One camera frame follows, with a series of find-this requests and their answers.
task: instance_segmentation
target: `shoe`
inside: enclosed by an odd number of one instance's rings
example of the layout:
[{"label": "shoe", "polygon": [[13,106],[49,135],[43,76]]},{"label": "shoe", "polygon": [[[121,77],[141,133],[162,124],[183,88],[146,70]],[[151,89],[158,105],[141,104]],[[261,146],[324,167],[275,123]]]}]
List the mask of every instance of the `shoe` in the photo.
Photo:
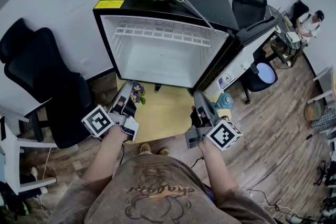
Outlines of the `shoe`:
[{"label": "shoe", "polygon": [[139,151],[140,151],[140,154],[145,152],[145,151],[152,152],[151,146],[148,143],[142,143],[140,145]]},{"label": "shoe", "polygon": [[36,181],[37,181],[37,175],[38,175],[38,171],[36,167],[32,167],[30,173],[35,177]]},{"label": "shoe", "polygon": [[42,194],[47,194],[48,193],[47,187],[40,187],[40,191],[41,191]]},{"label": "shoe", "polygon": [[168,148],[164,147],[164,148],[160,149],[160,151],[158,152],[158,155],[169,156]]}]

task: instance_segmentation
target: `purple flower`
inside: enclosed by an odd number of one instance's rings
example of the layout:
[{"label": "purple flower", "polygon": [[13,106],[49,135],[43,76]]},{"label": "purple flower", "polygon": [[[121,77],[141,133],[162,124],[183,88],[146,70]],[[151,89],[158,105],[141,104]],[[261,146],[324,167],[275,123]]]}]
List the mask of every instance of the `purple flower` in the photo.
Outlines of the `purple flower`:
[{"label": "purple flower", "polygon": [[133,84],[133,91],[134,91],[134,92],[141,93],[141,92],[143,92],[143,87],[141,86],[140,83],[135,82],[135,83]]},{"label": "purple flower", "polygon": [[137,93],[131,93],[130,97],[131,97],[131,100],[135,103],[139,101],[139,95]]}]

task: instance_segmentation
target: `brown t-shirt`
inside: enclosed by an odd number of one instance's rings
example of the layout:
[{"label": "brown t-shirt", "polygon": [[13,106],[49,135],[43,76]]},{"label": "brown t-shirt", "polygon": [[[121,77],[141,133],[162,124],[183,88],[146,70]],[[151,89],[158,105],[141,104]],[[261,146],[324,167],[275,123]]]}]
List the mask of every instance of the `brown t-shirt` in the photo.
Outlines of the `brown t-shirt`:
[{"label": "brown t-shirt", "polygon": [[195,173],[167,156],[140,155],[122,164],[97,196],[74,181],[49,223],[275,224],[242,189],[224,193],[215,205]]}]

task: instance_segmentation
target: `black fridge top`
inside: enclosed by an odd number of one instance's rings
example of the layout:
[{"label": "black fridge top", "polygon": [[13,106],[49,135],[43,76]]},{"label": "black fridge top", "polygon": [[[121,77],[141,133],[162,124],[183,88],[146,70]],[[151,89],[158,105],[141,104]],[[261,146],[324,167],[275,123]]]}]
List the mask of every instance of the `black fridge top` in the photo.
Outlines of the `black fridge top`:
[{"label": "black fridge top", "polygon": [[[239,30],[229,0],[189,0],[190,3],[218,30]],[[142,16],[169,19],[200,26],[206,23],[189,8],[174,0],[124,0],[120,8],[99,8],[100,15]]]}]

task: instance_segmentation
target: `wire rack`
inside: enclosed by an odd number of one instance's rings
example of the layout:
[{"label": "wire rack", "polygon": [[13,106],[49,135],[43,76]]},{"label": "wire rack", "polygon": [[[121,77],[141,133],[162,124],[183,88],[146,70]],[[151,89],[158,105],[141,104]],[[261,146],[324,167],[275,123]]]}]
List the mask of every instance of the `wire rack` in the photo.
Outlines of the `wire rack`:
[{"label": "wire rack", "polygon": [[116,36],[147,37],[211,47],[210,30],[155,19],[121,18]]}]

